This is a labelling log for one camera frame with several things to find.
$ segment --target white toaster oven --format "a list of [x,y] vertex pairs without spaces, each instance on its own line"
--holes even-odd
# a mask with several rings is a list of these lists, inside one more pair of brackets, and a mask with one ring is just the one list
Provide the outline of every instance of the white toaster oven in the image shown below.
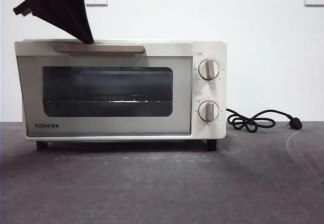
[[222,41],[15,43],[26,139],[207,140],[226,135]]

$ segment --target oven window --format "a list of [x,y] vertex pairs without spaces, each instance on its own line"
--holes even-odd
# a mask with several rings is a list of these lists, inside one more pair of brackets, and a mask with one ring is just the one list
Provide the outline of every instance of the oven window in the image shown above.
[[172,100],[170,68],[43,67],[49,117],[167,117]]

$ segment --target temperature knob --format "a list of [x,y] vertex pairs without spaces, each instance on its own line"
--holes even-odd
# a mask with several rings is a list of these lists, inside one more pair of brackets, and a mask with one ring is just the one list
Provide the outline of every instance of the temperature knob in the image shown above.
[[206,59],[199,65],[199,74],[203,79],[213,80],[219,73],[219,66],[214,59]]
[[214,102],[203,102],[199,106],[198,113],[202,120],[207,122],[214,121],[218,117],[218,106]]

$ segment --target power cord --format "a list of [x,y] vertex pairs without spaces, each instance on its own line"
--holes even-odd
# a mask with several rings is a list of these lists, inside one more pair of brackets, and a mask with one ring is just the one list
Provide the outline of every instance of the power cord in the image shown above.
[[[243,127],[246,128],[246,130],[250,133],[255,133],[257,132],[258,128],[273,128],[275,126],[275,121],[270,118],[258,118],[261,114],[265,113],[277,113],[286,116],[290,121],[289,125],[292,129],[301,129],[303,127],[302,123],[300,122],[299,118],[294,118],[289,114],[273,110],[273,109],[268,109],[261,111],[260,113],[257,113],[254,115],[252,118],[247,118],[243,115],[240,115],[239,113],[235,112],[234,110],[231,109],[226,109],[226,111],[231,112],[232,114],[227,118],[227,122],[233,126],[234,129],[240,130]],[[257,121],[268,121],[271,124],[260,124]]]

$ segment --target door handle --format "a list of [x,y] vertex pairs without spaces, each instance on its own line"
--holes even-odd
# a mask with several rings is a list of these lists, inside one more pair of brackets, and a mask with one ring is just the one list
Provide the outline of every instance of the door handle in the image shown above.
[[62,53],[131,53],[142,54],[145,47],[140,44],[82,44],[82,43],[57,43],[54,45],[56,52]]

